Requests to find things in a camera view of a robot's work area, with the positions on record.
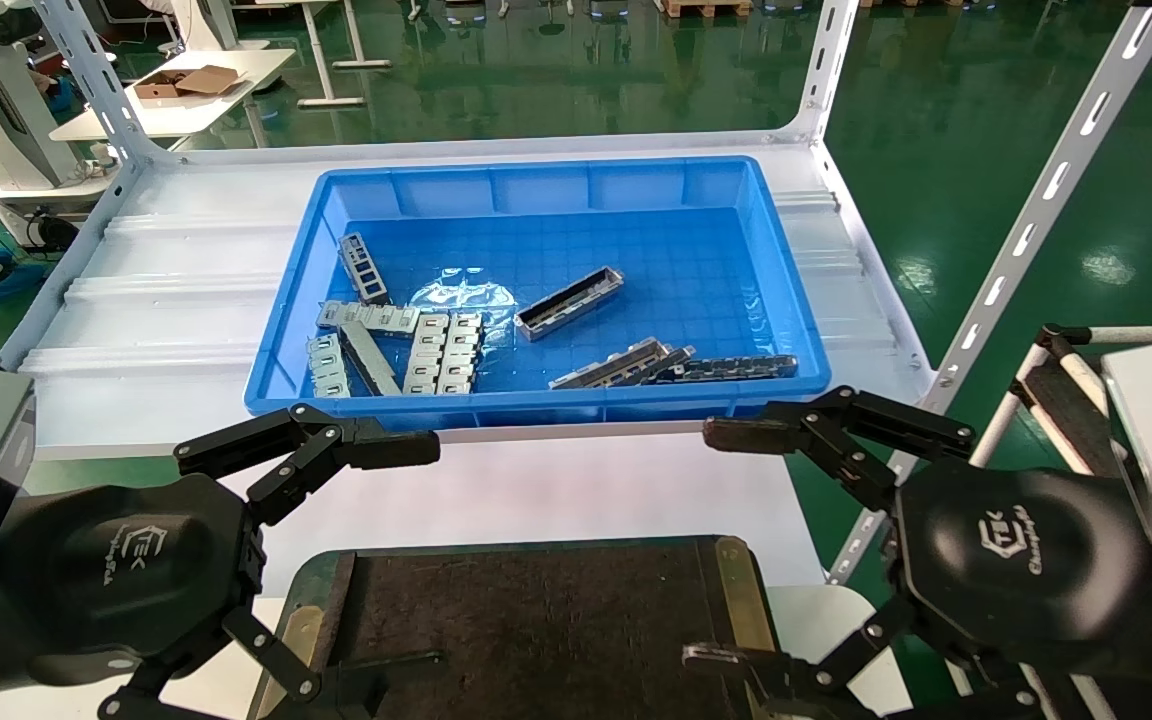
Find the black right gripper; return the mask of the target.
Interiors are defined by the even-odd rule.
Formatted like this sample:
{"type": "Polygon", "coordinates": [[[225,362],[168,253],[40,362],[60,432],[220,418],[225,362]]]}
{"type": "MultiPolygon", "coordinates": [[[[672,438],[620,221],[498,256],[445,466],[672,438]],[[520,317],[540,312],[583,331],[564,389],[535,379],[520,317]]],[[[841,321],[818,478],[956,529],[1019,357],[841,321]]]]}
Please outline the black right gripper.
{"type": "Polygon", "coordinates": [[[890,646],[937,628],[1011,661],[1100,670],[1117,659],[1152,543],[1120,484],[1049,468],[996,471],[937,462],[897,488],[864,439],[918,458],[972,454],[968,424],[840,386],[712,416],[705,445],[732,454],[801,454],[872,511],[895,507],[902,579],[914,597],[878,609],[861,596],[771,596],[776,641],[695,643],[685,669],[730,676],[768,719],[927,719],[890,646]]]}

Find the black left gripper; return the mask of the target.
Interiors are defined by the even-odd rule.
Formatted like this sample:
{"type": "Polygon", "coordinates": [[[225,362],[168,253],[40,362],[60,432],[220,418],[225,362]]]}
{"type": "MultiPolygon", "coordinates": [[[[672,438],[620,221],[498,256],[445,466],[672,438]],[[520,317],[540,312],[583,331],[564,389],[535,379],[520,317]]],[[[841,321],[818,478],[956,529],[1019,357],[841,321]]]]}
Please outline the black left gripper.
{"type": "Polygon", "coordinates": [[[24,676],[83,685],[141,666],[101,703],[101,719],[211,719],[160,694],[230,637],[285,691],[268,719],[376,719],[393,685],[433,679],[447,659],[429,651],[311,670],[247,611],[262,588],[260,525],[287,518],[346,468],[440,456],[431,430],[391,432],[372,416],[297,404],[187,439],[174,457],[188,477],[168,486],[18,500],[0,532],[0,593],[20,629],[24,676]],[[275,458],[247,502],[215,482],[275,458]]]}

